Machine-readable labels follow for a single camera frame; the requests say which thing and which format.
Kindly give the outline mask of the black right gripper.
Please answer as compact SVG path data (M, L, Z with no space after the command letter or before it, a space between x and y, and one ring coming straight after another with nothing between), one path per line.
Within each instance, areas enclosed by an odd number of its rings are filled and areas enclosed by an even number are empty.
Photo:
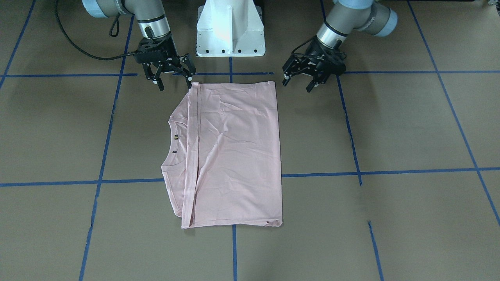
M174 72L182 75L188 89L192 88L192 78L196 68L190 54L179 56L171 33L163 37L143 38L134 52L134 59L143 66L145 77L164 91L161 73Z

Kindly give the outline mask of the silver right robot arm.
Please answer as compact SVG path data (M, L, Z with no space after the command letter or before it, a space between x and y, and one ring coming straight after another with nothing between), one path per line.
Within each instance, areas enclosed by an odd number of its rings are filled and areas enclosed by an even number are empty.
M86 11L95 18L133 15L143 38L132 56L143 66L145 77L164 90L162 73L176 73L192 87L196 69L189 54L180 56L160 0L83 0Z

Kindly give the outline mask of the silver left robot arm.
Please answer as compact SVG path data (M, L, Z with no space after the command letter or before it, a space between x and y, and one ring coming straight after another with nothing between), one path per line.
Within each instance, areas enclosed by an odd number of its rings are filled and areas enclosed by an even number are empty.
M297 46L282 66L283 86L296 75L309 75L306 87L311 92L327 82L331 75L342 75L346 54L340 50L352 31L386 37L398 23L397 13L374 0L335 0L318 32Z

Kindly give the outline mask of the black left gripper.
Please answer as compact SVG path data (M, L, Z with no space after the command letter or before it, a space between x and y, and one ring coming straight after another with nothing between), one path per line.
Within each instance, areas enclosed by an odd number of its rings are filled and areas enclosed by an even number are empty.
M291 54L282 66L282 85L286 87L295 75L309 75L311 81L306 91L310 93L315 87L325 84L329 75L342 75L346 70L346 53L339 49L342 43L341 39L334 39L331 47L313 37L305 55Z

